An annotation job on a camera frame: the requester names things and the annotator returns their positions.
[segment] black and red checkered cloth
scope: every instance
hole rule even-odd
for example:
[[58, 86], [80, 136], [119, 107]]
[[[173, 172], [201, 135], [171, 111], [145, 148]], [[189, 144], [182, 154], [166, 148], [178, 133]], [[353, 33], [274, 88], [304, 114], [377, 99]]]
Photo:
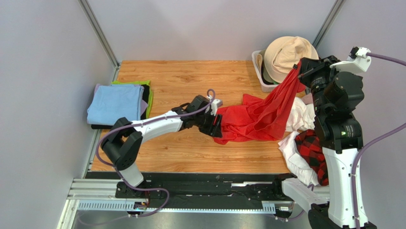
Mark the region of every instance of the black and red checkered cloth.
[[328, 185], [327, 164], [320, 140], [314, 130], [306, 130], [294, 139], [297, 151], [306, 160], [310, 168], [317, 173], [317, 179], [321, 186]]

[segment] wooden floor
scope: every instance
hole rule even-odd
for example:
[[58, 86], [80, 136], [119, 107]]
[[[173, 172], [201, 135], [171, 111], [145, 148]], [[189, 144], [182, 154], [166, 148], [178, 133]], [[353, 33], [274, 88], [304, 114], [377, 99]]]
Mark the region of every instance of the wooden floor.
[[[209, 88], [224, 106], [238, 105], [244, 93], [265, 98], [252, 61], [123, 61], [118, 81], [151, 80], [151, 117], [206, 95]], [[103, 159], [107, 156], [99, 149]], [[141, 146], [136, 163], [145, 172], [285, 173], [277, 142], [219, 145], [196, 127], [154, 138]], [[93, 171], [113, 171], [96, 157]]]

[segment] white wall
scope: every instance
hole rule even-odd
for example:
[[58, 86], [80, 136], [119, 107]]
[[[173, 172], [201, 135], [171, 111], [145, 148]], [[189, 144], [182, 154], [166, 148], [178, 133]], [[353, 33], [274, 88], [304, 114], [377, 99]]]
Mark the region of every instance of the white wall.
[[113, 67], [76, 0], [0, 1], [0, 228], [53, 229]]
[[[406, 60], [406, 1], [347, 1], [318, 51], [346, 59], [353, 46]], [[406, 121], [406, 67], [372, 59], [365, 99], [354, 114], [364, 143]], [[405, 228], [406, 130], [370, 147], [361, 159], [361, 183], [369, 220], [378, 228]]]
[[89, 0], [122, 60], [249, 60], [280, 36], [313, 42], [334, 0]]

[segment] beige hat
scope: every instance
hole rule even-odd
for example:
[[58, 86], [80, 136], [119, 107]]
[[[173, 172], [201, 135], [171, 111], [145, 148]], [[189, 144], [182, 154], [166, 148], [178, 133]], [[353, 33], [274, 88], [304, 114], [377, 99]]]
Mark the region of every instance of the beige hat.
[[301, 58], [319, 59], [316, 49], [302, 37], [280, 37], [258, 55], [263, 56], [264, 79], [278, 83], [282, 83]]

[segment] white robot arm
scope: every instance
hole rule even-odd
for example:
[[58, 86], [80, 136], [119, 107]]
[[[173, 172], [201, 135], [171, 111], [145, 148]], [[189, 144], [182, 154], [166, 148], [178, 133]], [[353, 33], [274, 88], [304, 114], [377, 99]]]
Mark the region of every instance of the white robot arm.
[[362, 228], [372, 229], [363, 207], [359, 162], [353, 165], [363, 147], [361, 125], [352, 111], [364, 98], [362, 77], [371, 57], [366, 48], [354, 47], [347, 61], [334, 56], [323, 60], [302, 59], [299, 80], [311, 89], [315, 105], [315, 132], [323, 147], [327, 163], [330, 199], [318, 197], [297, 178], [282, 182], [282, 192], [296, 201], [306, 212], [312, 228], [355, 228], [355, 212], [351, 193], [351, 169], [356, 167], [358, 220]]
[[[217, 109], [223, 105], [222, 100], [213, 99], [207, 109], [193, 115], [185, 115], [204, 108], [212, 99], [211, 96], [206, 98], [199, 95], [191, 103], [183, 104], [161, 116], [146, 120], [130, 122], [126, 118], [121, 118], [114, 124], [112, 129], [133, 124], [139, 126], [111, 134], [101, 143], [101, 148], [123, 178], [130, 185], [136, 187], [144, 181], [142, 173], [135, 163], [142, 143], [160, 135], [178, 132], [192, 126], [199, 127], [200, 132], [204, 134], [222, 137], [222, 116], [220, 114], [216, 115]], [[126, 141], [122, 140], [123, 136], [128, 137]]]

